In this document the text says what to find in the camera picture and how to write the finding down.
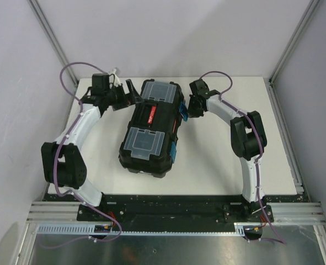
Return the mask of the left aluminium frame post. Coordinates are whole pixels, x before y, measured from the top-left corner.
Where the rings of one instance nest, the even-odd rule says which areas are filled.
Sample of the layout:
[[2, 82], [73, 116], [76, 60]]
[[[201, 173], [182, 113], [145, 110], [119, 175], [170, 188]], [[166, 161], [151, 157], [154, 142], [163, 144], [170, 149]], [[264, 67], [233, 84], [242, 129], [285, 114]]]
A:
[[52, 46], [53, 51], [55, 52], [60, 64], [62, 67], [65, 67], [69, 64], [69, 60], [58, 40], [56, 34], [46, 17], [45, 12], [43, 11], [39, 1], [37, 0], [27, 0], [28, 5], [30, 6], [31, 10], [33, 11], [35, 18], [37, 19], [40, 27], [42, 28], [45, 36], [47, 37], [50, 45]]

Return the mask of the black plastic toolbox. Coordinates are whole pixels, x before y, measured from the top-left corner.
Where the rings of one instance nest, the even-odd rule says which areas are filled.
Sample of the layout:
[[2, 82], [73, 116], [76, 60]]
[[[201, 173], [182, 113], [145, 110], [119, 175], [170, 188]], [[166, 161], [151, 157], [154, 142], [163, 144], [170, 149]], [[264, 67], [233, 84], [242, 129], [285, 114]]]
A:
[[132, 173], [163, 178], [177, 154], [178, 129], [188, 118], [179, 84], [147, 79], [119, 149], [119, 162]]

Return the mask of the aluminium frame post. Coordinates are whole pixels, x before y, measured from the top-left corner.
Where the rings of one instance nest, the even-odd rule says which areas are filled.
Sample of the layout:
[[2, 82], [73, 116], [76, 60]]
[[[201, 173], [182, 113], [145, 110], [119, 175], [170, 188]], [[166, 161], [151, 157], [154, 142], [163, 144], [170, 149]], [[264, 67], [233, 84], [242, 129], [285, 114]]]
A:
[[65, 67], [69, 64], [69, 60], [58, 40], [56, 34], [46, 17], [45, 12], [43, 11], [39, 1], [37, 0], [27, 0], [28, 5], [30, 6], [31, 10], [33, 11], [35, 18], [37, 19], [40, 27], [42, 28], [45, 36], [47, 37], [50, 45], [52, 46], [53, 51], [55, 52], [60, 64], [62, 67]]
[[294, 32], [292, 33], [289, 42], [287, 43], [285, 50], [283, 51], [280, 59], [278, 60], [274, 70], [272, 71], [269, 82], [273, 84], [277, 78], [279, 77], [280, 73], [282, 72], [283, 68], [286, 66], [288, 60], [291, 58], [293, 52], [295, 51], [298, 43], [300, 42], [301, 38], [303, 37], [304, 33], [306, 32], [309, 24], [311, 23], [312, 19], [314, 18], [317, 10], [321, 6], [323, 1], [321, 0], [311, 0], [304, 11], [303, 15], [300, 18]]

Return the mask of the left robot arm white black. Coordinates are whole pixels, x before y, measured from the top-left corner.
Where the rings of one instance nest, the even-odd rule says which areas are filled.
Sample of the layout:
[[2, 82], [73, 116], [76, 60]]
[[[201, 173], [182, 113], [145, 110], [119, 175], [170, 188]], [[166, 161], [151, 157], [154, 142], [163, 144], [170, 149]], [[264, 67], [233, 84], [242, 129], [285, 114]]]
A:
[[108, 108], [117, 111], [143, 99], [130, 79], [121, 83], [111, 72], [93, 74], [91, 86], [77, 101], [79, 112], [73, 123], [56, 140], [41, 147], [43, 170], [45, 180], [55, 186], [57, 195], [71, 194], [82, 204], [90, 205], [89, 215], [100, 221], [107, 217], [108, 207], [101, 203], [101, 191], [87, 177], [82, 146]]

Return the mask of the right aluminium frame post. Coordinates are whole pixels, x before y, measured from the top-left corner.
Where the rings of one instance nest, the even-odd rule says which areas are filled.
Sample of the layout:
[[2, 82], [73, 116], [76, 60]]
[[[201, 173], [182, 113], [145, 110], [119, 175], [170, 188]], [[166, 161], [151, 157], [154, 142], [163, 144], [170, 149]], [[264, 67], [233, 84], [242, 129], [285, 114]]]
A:
[[283, 51], [280, 59], [278, 60], [274, 70], [272, 71], [269, 82], [273, 84], [277, 78], [279, 77], [280, 73], [282, 72], [283, 68], [286, 66], [288, 60], [291, 58], [293, 52], [295, 51], [298, 43], [300, 42], [301, 38], [303, 37], [304, 33], [306, 32], [309, 24], [311, 23], [312, 19], [314, 18], [317, 10], [321, 6], [323, 1], [321, 0], [311, 0], [304, 11], [303, 15], [300, 18], [294, 32], [292, 33], [289, 42], [287, 43], [285, 50]]

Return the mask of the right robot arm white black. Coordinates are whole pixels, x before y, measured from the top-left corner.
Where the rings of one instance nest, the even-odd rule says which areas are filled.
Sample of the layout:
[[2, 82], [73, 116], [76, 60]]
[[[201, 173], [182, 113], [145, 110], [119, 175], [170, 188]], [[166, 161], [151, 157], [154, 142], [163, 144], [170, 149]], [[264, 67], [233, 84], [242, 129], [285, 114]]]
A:
[[261, 188], [260, 164], [267, 146], [267, 138], [261, 115], [257, 111], [246, 112], [225, 100], [217, 90], [209, 90], [202, 79], [189, 84], [191, 89], [188, 114], [191, 118], [203, 116], [205, 112], [215, 114], [230, 127], [231, 147], [242, 167], [242, 202], [227, 209], [240, 210], [246, 221], [260, 216], [265, 203]]

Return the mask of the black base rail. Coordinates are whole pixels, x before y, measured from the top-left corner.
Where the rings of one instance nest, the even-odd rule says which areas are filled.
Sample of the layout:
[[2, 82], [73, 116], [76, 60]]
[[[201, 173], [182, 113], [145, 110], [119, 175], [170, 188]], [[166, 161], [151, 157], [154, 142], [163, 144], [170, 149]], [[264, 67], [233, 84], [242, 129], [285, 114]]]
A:
[[123, 231], [224, 232], [235, 222], [274, 222], [270, 205], [246, 218], [241, 195], [105, 195], [98, 209], [117, 220]]

